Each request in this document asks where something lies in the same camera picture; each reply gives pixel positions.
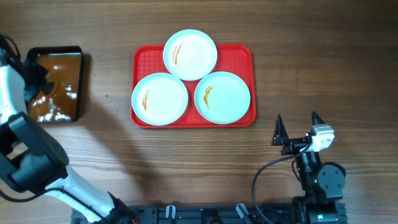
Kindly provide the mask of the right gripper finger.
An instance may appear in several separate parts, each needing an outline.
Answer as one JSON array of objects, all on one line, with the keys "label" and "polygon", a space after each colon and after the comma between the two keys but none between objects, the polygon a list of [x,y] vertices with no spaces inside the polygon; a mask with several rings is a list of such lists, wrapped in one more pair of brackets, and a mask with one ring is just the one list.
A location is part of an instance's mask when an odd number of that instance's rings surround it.
[{"label": "right gripper finger", "polygon": [[321,119],[318,113],[316,111],[312,111],[312,125],[319,126],[324,124],[325,124],[324,120]]},{"label": "right gripper finger", "polygon": [[289,144],[289,136],[282,121],[282,117],[278,114],[275,121],[275,130],[272,137],[272,146],[283,146]]}]

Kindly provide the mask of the orange green sponge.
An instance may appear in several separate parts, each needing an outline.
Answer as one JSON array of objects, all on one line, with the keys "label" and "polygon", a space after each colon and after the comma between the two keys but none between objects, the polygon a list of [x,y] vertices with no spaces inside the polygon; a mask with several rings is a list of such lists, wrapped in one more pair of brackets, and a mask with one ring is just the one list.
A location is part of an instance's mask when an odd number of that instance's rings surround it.
[{"label": "orange green sponge", "polygon": [[53,90],[50,92],[49,95],[47,95],[47,98],[52,98],[56,94],[56,92],[58,91],[59,86],[60,86],[60,84],[58,82],[55,82]]}]

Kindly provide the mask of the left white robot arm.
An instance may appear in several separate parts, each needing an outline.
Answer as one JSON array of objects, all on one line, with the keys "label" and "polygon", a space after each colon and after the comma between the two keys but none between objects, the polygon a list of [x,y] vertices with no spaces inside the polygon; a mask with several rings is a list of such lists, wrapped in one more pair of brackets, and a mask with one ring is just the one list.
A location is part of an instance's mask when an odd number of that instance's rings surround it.
[{"label": "left white robot arm", "polygon": [[77,174],[60,143],[29,117],[30,101],[40,92],[52,96],[57,91],[57,83],[47,81],[47,72],[34,61],[22,61],[15,42],[1,36],[1,179],[16,192],[33,194],[1,197],[23,203],[49,195],[80,212],[88,223],[138,223],[120,199]]}]

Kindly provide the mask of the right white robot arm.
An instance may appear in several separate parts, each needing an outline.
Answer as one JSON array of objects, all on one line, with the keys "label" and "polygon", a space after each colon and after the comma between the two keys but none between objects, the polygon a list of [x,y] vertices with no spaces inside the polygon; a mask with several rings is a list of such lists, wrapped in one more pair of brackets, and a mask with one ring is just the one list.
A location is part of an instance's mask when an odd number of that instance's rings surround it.
[{"label": "right white robot arm", "polygon": [[292,199],[291,223],[347,223],[343,198],[345,169],[335,162],[322,162],[320,152],[331,146],[333,128],[316,112],[312,113],[312,129],[302,138],[290,138],[281,116],[276,117],[271,144],[282,146],[283,156],[294,157],[296,177],[303,190],[302,197]]}]

